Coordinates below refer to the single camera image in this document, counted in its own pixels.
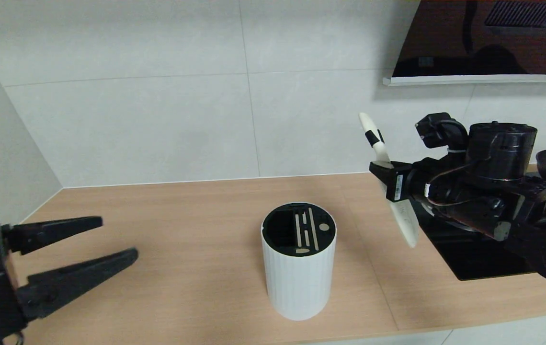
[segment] wire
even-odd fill
[[[477,200],[476,198],[475,199],[468,199],[468,200],[463,200],[463,201],[456,201],[454,203],[439,203],[438,201],[433,201],[432,199],[429,198],[428,194],[429,194],[429,189],[431,187],[431,184],[433,183],[433,181],[435,181],[436,179],[439,179],[439,177],[442,177],[443,175],[448,175],[448,174],[451,174],[451,173],[454,173],[455,171],[459,171],[459,170],[463,170],[463,169],[466,169],[468,168],[469,166],[472,166],[473,164],[475,163],[475,161],[470,161],[468,162],[467,164],[464,164],[464,165],[461,165],[461,166],[457,166],[455,168],[452,168],[450,170],[446,170],[444,172],[440,172],[439,174],[435,175],[432,179],[430,179],[425,185],[424,185],[424,197],[426,197],[426,199],[428,200],[429,203],[435,205],[435,206],[455,206],[455,205],[460,205],[460,204],[463,204],[463,203],[468,203],[469,201],[475,201]]]

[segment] cabinet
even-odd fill
[[[546,316],[452,331],[443,345],[546,345]]]
[[[312,345],[441,345],[451,331],[403,334],[383,338],[329,341]]]

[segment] vent grille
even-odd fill
[[[486,26],[546,29],[546,1],[497,1]]]

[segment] black induction cooktop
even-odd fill
[[[431,240],[459,280],[533,273],[524,258],[506,251],[504,242],[474,231],[459,229],[434,218],[420,203],[411,202],[422,231]]]

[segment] light wood surface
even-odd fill
[[[308,321],[267,298],[260,224],[307,201],[336,219],[332,293]],[[104,227],[15,258],[33,273],[139,249],[133,266],[26,328],[27,344],[282,344],[451,329],[546,315],[538,275],[460,282],[423,234],[409,249],[370,174],[63,190],[28,221]]]

